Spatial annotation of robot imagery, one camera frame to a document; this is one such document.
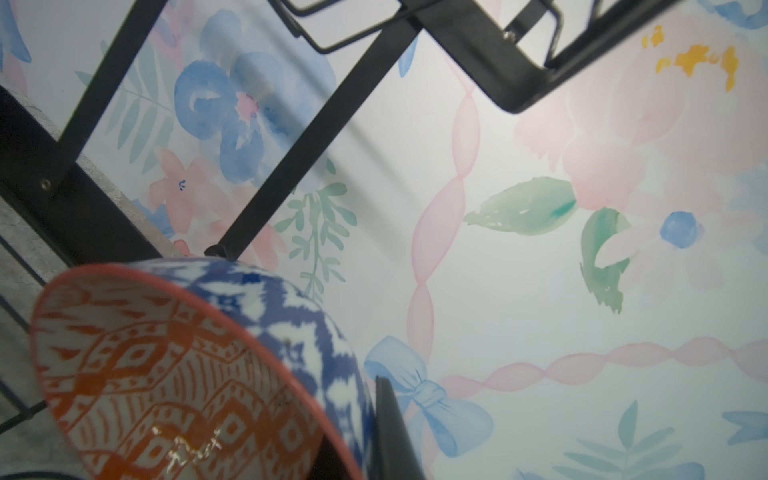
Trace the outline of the red patterned bowl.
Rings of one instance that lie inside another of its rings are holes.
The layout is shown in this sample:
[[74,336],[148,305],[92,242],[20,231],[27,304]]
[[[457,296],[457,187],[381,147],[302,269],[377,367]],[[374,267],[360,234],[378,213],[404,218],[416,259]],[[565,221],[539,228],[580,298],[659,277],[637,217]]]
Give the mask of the red patterned bowl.
[[70,269],[30,319],[36,377],[95,479],[370,479],[374,407],[323,308],[212,257]]

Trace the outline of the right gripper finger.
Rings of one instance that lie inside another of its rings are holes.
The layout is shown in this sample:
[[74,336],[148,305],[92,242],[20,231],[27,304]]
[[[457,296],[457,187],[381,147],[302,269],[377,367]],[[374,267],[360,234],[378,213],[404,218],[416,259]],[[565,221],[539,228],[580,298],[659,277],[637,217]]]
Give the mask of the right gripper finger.
[[374,478],[424,480],[391,382],[377,377],[375,388]]

